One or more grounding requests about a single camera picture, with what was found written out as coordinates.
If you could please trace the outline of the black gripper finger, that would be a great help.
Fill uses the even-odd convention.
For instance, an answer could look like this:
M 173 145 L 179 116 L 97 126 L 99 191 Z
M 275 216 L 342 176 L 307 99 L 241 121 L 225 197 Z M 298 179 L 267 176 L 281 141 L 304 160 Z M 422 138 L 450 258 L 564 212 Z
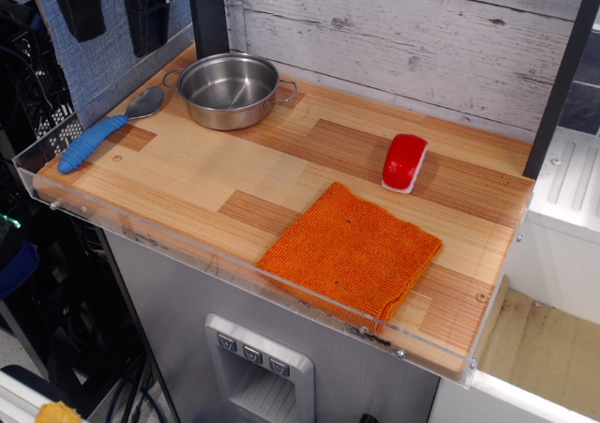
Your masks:
M 56 0 L 71 35 L 90 41 L 106 31 L 101 0 Z
M 144 57 L 167 40 L 169 3 L 167 0 L 125 0 L 133 52 Z

